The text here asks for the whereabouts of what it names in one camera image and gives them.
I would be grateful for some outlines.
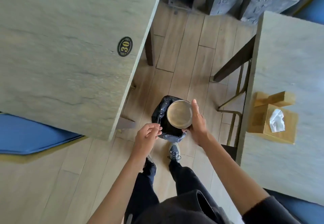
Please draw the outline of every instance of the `white tissue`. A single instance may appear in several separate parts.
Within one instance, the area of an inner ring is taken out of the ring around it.
[[[281,132],[285,131],[285,123],[284,123],[284,114],[281,110],[275,109],[270,117],[270,128],[271,131]]]

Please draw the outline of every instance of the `bowl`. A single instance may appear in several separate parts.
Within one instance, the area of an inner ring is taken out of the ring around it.
[[[188,128],[192,124],[192,106],[186,100],[173,102],[167,110],[167,119],[175,128]]]

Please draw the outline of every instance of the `wooden tissue box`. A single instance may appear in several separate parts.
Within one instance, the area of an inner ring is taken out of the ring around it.
[[[270,117],[275,109],[283,112],[283,121],[285,123],[285,131],[271,132]],[[255,133],[258,136],[275,142],[294,144],[296,137],[296,126],[298,122],[298,114],[290,110],[283,109],[271,104],[265,104],[253,108],[250,116],[248,132]]]

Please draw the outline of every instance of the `sleeve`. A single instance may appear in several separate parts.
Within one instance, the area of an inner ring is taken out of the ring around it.
[[[257,203],[242,219],[245,224],[300,224],[273,196]]]

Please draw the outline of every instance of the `table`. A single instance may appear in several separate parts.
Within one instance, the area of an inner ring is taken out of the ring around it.
[[[110,140],[159,0],[0,1],[0,111]]]
[[[324,205],[324,26],[265,12],[254,40],[236,162],[263,188]],[[295,145],[246,132],[257,91],[296,95],[285,107],[299,114]]]

